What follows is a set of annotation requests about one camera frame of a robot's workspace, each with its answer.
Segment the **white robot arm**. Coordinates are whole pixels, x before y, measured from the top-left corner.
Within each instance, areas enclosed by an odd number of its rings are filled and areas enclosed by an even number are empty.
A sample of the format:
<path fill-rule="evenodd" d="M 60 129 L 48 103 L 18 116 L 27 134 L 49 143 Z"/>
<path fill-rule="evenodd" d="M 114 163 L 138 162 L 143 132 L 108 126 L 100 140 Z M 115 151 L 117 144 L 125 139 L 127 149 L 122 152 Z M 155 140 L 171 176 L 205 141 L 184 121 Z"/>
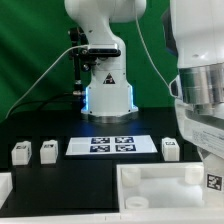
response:
<path fill-rule="evenodd" d="M 123 118 L 137 111 L 126 80 L 126 46 L 110 25 L 141 17 L 146 0 L 64 0 L 84 31 L 82 56 L 91 66 L 86 117 Z M 170 0 L 168 34 L 179 74 L 170 83 L 184 139 L 224 159 L 224 0 Z"/>

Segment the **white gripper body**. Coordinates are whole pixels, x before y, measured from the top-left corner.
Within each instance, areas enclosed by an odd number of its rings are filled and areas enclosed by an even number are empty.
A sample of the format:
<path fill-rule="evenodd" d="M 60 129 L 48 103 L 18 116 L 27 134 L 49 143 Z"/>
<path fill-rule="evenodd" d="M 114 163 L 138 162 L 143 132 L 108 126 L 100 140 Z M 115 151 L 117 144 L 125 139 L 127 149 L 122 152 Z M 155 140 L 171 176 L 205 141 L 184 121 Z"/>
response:
<path fill-rule="evenodd" d="M 212 115 L 199 115 L 176 99 L 175 112 L 185 140 L 224 159 L 224 103 L 216 105 Z"/>

